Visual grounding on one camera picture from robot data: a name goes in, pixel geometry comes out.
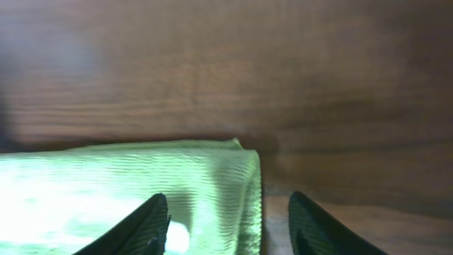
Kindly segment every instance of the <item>folded cloth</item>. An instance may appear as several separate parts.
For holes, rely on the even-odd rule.
[[[4,154],[0,192],[0,254],[72,254],[155,193],[188,229],[184,254],[260,251],[259,157],[236,139]]]

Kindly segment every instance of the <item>light green towel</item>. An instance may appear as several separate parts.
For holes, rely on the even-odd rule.
[[[259,158],[238,140],[0,155],[0,254],[71,254],[155,193],[189,229],[186,254],[259,254]]]

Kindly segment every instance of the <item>black object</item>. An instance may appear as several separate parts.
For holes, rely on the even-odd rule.
[[[153,195],[124,220],[74,255],[163,255],[170,224],[164,194]]]
[[[384,255],[306,195],[289,199],[289,235],[294,255]]]

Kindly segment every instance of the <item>dark wood surface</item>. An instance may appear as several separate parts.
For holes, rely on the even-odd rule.
[[[265,251],[303,191],[390,254],[453,252],[453,4],[0,0],[0,97],[29,150],[240,137]]]

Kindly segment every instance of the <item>brown wooden surface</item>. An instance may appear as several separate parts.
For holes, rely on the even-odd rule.
[[[294,190],[390,254],[451,254],[450,2],[0,0],[6,125],[31,149],[238,136],[268,254]]]

